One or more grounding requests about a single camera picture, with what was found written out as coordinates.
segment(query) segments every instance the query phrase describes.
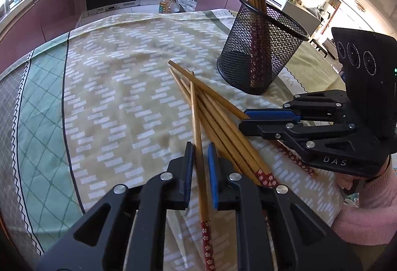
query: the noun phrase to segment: metal rivet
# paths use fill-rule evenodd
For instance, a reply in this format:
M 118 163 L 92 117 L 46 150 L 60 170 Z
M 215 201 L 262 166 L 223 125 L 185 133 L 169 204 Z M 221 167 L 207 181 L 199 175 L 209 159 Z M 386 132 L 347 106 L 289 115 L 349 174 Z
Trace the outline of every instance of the metal rivet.
M 306 146 L 307 146 L 308 148 L 314 148 L 315 145 L 316 145 L 316 144 L 315 144 L 313 141 L 307 141 L 307 142 L 306 142 Z
M 241 179 L 241 175 L 239 173 L 237 173 L 237 172 L 232 172 L 229 175 L 229 179 L 232 180 L 232 181 L 239 181 Z
M 161 175 L 160 175 L 160 179 L 161 180 L 170 180 L 170 179 L 172 179 L 172 173 L 170 173 L 170 172 L 168 172 L 168 171 L 166 171 L 166 172 L 163 172 Z
M 113 188 L 113 192 L 115 194 L 122 194 L 126 191 L 127 187 L 124 185 L 117 185 L 116 187 Z
M 278 185 L 275 188 L 275 191 L 279 194 L 286 194 L 288 192 L 288 187 L 286 185 Z

